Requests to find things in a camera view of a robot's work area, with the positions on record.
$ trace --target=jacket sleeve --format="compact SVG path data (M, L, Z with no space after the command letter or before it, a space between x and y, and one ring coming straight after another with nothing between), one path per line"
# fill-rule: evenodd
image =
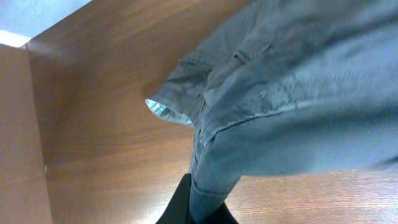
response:
M201 92L208 74L231 58L245 36L267 11L279 7L279 2L254 1L215 30L181 59L162 88L146 99L150 110L162 119L194 126L205 102Z
M381 175L397 176L397 27L341 41L289 76L236 101L231 93L251 86L244 75L262 71L254 65L242 70L218 101L218 106L224 101L229 107L214 107L206 117L208 124L216 125L202 130L208 134L193 173L193 219L200 221L218 208L242 175L376 168L383 170ZM294 106L269 113L285 101ZM220 108L226 111L218 113Z

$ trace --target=seam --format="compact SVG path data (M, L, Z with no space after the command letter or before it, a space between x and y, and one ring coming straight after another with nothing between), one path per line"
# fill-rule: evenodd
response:
M203 150L201 152L201 155L203 155L209 148L209 143L210 141L212 141L216 135L218 133L220 133L221 131L225 131L230 127L233 126L237 126L239 124L245 123L246 121L252 120L252 119L256 119L256 118L266 118L266 117L270 117L270 116L277 116L278 114L281 114L283 112L286 111L292 111L292 110L296 110L298 109L298 103L296 101L290 101L287 102L286 104L279 106L276 109L271 109L271 110L267 110L267 111L258 111L258 112L253 112L252 115L250 115L248 118L239 120L239 121L235 121L223 126L220 126L214 130L212 130L212 132L210 133L210 135L205 138L205 141L203 143Z
M210 192L204 192L198 189L197 184L195 182L195 179L192 180L192 188L193 191L199 195L199 196L205 196L205 197L210 197L210 198L224 198L228 196L228 193L225 194L216 194L216 193L210 193Z

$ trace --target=wood grain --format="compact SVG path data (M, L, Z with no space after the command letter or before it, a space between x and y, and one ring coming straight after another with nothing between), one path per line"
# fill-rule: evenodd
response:
M54 223L154 223L192 150L144 98L249 1L94 0L27 44ZM393 223L398 181L347 172L243 178L241 223Z
M51 224L28 54L2 44L0 105L0 223Z

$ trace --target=wooden surface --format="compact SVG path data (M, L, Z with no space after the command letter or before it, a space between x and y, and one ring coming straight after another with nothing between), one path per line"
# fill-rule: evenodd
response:
M248 1L94 0L27 44L54 223L154 223L192 150L150 113L178 60ZM244 178L241 223L394 223L398 181L345 172Z
M0 44L0 223L51 224L25 50Z

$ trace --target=gray fabric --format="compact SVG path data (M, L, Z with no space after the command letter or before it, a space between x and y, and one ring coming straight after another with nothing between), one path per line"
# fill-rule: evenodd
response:
M252 3L150 99L163 118L195 127L194 220L242 175L356 169L398 156L398 2L331 3Z

